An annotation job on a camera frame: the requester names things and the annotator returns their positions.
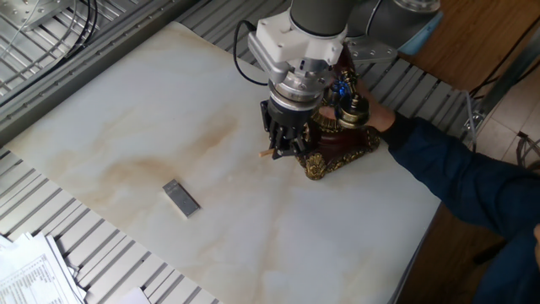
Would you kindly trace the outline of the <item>person's bare hand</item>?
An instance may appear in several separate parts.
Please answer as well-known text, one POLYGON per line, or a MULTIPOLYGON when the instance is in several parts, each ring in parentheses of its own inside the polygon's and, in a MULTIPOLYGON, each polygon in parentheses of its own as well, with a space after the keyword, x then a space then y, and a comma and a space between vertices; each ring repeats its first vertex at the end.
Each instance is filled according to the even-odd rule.
POLYGON ((380 133, 389 129, 396 120, 395 112, 386 106, 381 105, 361 80, 356 84, 356 90, 360 95, 367 99, 370 105, 369 120, 364 125, 373 127, 380 133))

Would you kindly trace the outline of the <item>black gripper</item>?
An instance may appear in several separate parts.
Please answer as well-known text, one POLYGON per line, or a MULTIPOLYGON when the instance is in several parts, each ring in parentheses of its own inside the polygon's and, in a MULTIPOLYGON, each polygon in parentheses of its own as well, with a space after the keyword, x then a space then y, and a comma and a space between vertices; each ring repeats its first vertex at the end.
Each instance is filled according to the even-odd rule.
POLYGON ((269 133, 272 159, 277 160, 289 155, 288 132, 292 133, 290 148, 294 155, 304 155, 311 146, 310 128, 305 126, 313 109, 294 111, 279 105, 269 98, 260 103, 263 128, 269 133))

